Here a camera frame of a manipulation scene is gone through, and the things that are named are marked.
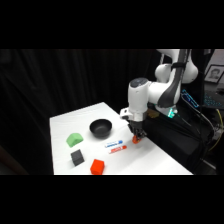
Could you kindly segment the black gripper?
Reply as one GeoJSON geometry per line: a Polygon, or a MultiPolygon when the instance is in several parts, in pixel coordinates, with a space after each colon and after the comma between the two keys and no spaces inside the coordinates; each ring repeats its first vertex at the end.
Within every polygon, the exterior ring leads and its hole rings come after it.
{"type": "Polygon", "coordinates": [[[142,121],[137,122],[137,121],[130,120],[128,127],[129,127],[130,131],[134,134],[134,136],[132,138],[133,143],[137,143],[137,137],[139,137],[139,139],[143,139],[147,135],[147,133],[143,129],[142,121]]]}

